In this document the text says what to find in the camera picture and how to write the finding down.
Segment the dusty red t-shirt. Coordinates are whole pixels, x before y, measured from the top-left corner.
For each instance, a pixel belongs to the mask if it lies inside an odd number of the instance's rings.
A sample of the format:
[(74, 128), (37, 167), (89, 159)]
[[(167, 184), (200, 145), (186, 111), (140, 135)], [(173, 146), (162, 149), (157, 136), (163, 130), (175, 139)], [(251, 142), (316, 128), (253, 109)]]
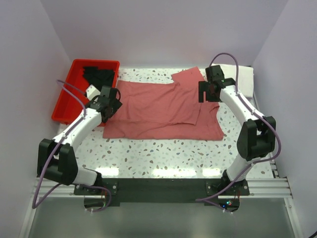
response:
[(104, 126), (104, 139), (192, 139), (221, 141), (218, 103), (198, 101), (198, 67), (171, 76), (172, 83), (120, 80), (122, 106)]

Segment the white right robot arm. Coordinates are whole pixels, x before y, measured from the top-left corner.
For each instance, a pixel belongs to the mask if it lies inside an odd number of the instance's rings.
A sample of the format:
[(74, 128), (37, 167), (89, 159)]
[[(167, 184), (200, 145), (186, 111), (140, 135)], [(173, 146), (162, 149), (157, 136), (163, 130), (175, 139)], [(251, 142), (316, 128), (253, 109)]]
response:
[(199, 102), (223, 102), (241, 125), (237, 139), (238, 154), (226, 169), (216, 195), (233, 194), (252, 166), (275, 149), (276, 121), (258, 111), (238, 89), (233, 78), (225, 78), (219, 65), (205, 69), (207, 79), (199, 82)]

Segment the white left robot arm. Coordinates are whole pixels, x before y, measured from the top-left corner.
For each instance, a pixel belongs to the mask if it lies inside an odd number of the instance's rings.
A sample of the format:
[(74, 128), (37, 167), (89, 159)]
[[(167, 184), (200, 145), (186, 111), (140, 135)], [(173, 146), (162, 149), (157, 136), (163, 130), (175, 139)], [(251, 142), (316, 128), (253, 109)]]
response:
[(103, 86), (100, 93), (82, 104), (82, 112), (60, 134), (53, 139), (43, 139), (39, 144), (37, 175), (63, 185), (85, 185), (91, 194), (103, 188), (101, 173), (80, 168), (75, 152), (91, 131), (105, 123), (122, 106), (118, 89)]

